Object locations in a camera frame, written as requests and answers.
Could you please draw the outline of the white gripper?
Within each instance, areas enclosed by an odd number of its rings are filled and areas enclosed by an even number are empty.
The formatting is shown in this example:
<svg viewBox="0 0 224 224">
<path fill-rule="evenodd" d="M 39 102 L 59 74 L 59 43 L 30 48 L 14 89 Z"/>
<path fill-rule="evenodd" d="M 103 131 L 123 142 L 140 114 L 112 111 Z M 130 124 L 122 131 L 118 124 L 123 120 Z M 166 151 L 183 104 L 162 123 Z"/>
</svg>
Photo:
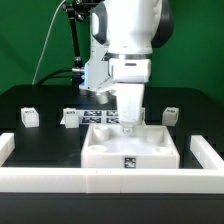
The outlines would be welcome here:
<svg viewBox="0 0 224 224">
<path fill-rule="evenodd" d="M 140 123 L 145 84 L 151 73 L 150 59 L 109 60 L 109 73 L 115 84 L 119 121 L 125 133 Z"/>
</svg>

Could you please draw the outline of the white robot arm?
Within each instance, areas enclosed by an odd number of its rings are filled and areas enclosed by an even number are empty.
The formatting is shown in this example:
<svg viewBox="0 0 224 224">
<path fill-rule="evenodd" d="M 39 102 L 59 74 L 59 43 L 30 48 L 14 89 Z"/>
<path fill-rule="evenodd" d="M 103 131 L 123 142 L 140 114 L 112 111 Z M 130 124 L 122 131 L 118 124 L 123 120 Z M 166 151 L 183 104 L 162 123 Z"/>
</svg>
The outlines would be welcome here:
<svg viewBox="0 0 224 224">
<path fill-rule="evenodd" d="M 152 53 L 174 30 L 169 0 L 101 0 L 90 11 L 91 53 L 80 89 L 101 104 L 116 97 L 119 123 L 131 133 L 143 120 Z"/>
</svg>

